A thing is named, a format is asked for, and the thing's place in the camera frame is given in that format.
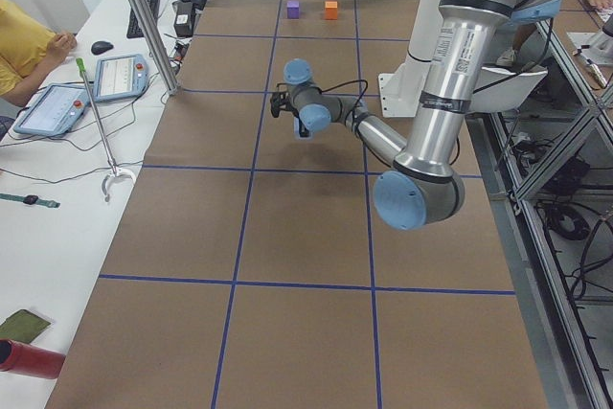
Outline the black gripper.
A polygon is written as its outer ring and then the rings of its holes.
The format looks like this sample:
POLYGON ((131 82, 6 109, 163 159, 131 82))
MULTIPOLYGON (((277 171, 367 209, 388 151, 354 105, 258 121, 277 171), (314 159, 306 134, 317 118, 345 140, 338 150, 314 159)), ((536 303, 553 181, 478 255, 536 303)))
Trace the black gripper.
POLYGON ((297 140, 307 140, 311 138, 310 131, 305 127, 299 116, 293 119, 293 129, 297 140))

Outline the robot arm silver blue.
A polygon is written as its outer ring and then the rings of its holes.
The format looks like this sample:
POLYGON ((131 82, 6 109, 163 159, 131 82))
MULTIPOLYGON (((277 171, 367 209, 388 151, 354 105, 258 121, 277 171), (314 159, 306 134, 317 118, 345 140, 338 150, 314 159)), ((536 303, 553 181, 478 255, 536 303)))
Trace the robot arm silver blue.
POLYGON ((561 0, 440 0, 442 24, 408 137, 359 99, 326 95, 298 58, 284 67, 286 88, 271 97, 271 114, 291 113, 305 134, 342 124, 390 166, 374 186, 375 208, 388 225, 412 230, 445 220, 464 203, 464 184, 450 156, 496 29, 553 18, 560 6, 561 0))

